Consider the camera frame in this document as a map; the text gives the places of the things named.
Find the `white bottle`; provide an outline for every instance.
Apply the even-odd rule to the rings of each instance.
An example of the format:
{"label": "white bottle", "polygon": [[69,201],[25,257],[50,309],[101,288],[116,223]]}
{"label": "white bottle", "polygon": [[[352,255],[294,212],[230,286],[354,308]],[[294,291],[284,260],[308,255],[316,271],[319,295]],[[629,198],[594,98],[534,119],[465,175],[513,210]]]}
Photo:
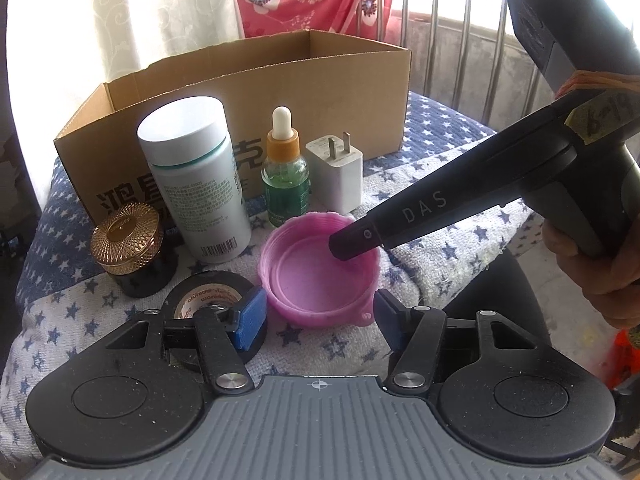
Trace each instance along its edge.
{"label": "white bottle", "polygon": [[164,203],[193,256],[219,264],[251,239],[222,103],[188,97],[149,114],[138,127]]}

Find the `pink silicone cup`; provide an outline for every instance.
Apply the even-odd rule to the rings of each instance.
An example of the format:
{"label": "pink silicone cup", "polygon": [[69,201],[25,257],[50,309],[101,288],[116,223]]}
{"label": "pink silicone cup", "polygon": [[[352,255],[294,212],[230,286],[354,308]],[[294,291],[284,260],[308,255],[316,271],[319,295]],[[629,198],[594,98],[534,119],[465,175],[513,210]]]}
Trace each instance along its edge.
{"label": "pink silicone cup", "polygon": [[258,275],[269,304],[291,323],[308,328],[373,323],[379,250],[348,262],[329,251],[329,235],[352,222],[338,213],[307,213],[288,220],[267,239]]}

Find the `blue star-patterned fabric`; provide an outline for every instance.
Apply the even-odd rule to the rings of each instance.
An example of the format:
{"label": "blue star-patterned fabric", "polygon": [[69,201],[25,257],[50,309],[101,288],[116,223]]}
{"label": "blue star-patterned fabric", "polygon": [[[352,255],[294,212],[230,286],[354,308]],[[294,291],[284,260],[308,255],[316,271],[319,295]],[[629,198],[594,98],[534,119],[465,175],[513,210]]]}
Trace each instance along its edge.
{"label": "blue star-patterned fabric", "polygon": [[[363,203],[353,215],[363,216],[491,134],[450,108],[410,94],[402,148],[364,163]],[[22,331],[0,382],[0,452],[18,468],[15,471],[26,473],[39,457],[24,409],[28,394],[46,374],[143,310],[159,308],[168,292],[188,276],[220,269],[259,282],[260,250],[273,228],[262,198],[247,201],[247,210],[252,239],[241,256],[209,266],[178,247],[178,267],[169,285],[149,298],[128,298],[92,259],[93,226],[62,165],[56,163],[49,201],[18,284]],[[514,202],[393,250],[381,250],[378,285],[407,305],[442,307],[499,254],[529,214],[521,202]],[[389,348],[375,324],[312,330],[293,326],[272,311],[268,323],[266,341],[248,364],[256,382],[265,374],[386,373]]]}

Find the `charger plug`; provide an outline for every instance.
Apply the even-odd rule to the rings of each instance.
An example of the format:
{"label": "charger plug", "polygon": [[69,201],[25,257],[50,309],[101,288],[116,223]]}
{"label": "charger plug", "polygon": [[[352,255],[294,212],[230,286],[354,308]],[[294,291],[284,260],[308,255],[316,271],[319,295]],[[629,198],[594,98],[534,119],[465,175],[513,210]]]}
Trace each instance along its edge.
{"label": "charger plug", "polygon": [[329,211],[346,215],[362,203],[362,152],[342,138],[328,135],[306,145],[311,192]]}

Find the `white curtain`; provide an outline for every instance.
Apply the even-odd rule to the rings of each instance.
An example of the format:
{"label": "white curtain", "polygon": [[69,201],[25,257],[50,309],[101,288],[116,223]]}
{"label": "white curtain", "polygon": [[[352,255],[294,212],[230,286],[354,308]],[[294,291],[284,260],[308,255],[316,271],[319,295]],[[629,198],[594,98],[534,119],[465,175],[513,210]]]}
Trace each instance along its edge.
{"label": "white curtain", "polygon": [[40,206],[53,139],[99,83],[239,38],[236,0],[8,0],[12,110]]}

